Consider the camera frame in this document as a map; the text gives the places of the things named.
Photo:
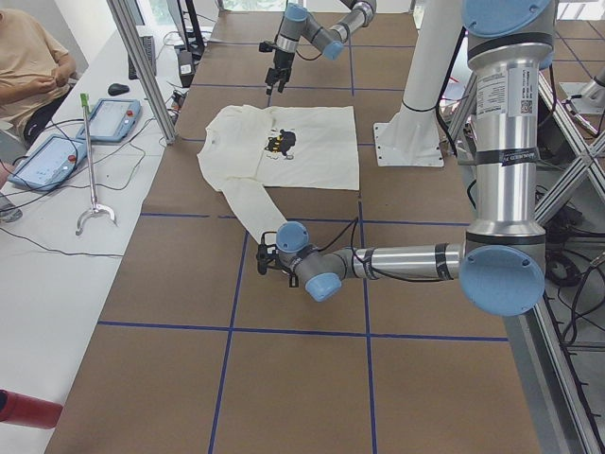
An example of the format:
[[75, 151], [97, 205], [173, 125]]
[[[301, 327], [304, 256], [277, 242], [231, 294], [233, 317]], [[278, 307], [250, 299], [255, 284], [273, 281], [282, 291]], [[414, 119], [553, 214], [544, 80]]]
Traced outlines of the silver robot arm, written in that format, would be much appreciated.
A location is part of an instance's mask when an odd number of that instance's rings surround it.
[[261, 242], [260, 273], [286, 273], [322, 302], [348, 278], [409, 283], [458, 280], [493, 315], [532, 309], [545, 289], [545, 230], [536, 221], [538, 78], [554, 45], [553, 1], [465, 1], [468, 64], [476, 78], [475, 220], [462, 244], [357, 248], [323, 253], [296, 221]]
[[313, 45], [321, 56], [334, 61], [352, 34], [361, 27], [367, 27], [376, 13], [375, 1], [342, 1], [342, 4], [350, 11], [330, 27], [322, 26], [303, 6], [286, 5], [274, 40], [259, 43], [260, 52], [274, 53], [273, 65], [265, 78], [268, 96], [275, 85], [278, 85], [277, 90], [281, 93], [289, 82], [301, 38]]

